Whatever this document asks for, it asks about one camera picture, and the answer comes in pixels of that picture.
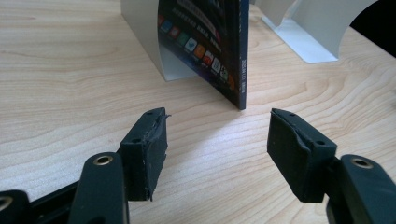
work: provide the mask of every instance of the book cover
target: book cover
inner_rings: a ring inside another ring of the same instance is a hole
[[[160,0],[158,38],[240,110],[246,108],[248,0]]]

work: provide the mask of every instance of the black plastic arm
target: black plastic arm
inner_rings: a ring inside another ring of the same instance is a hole
[[[0,192],[0,223],[128,223],[127,200],[152,200],[168,147],[167,117],[163,107],[147,111],[117,153],[89,158],[78,182],[36,201],[21,190]]]
[[[335,158],[336,144],[294,113],[273,109],[268,153],[303,203],[329,196],[330,223],[396,223],[396,186],[374,161]]]

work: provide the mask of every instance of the white stand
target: white stand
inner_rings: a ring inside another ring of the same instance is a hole
[[[261,0],[262,20],[307,63],[338,60],[342,37],[376,0]]]
[[[186,64],[158,42],[159,0],[121,0],[121,13],[166,81],[196,76]]]

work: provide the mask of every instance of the book spine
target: book spine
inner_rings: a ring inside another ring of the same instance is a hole
[[[248,84],[248,13],[249,0],[239,0],[239,109],[246,109]]]

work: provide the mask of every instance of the wood grain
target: wood grain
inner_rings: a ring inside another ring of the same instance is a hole
[[[266,153],[272,107],[396,179],[396,62],[348,29],[335,63],[306,64],[250,9],[247,109],[198,77],[164,82],[116,0],[0,2],[0,190],[37,199],[115,151],[142,113],[165,106],[167,159],[133,223],[327,223]]]

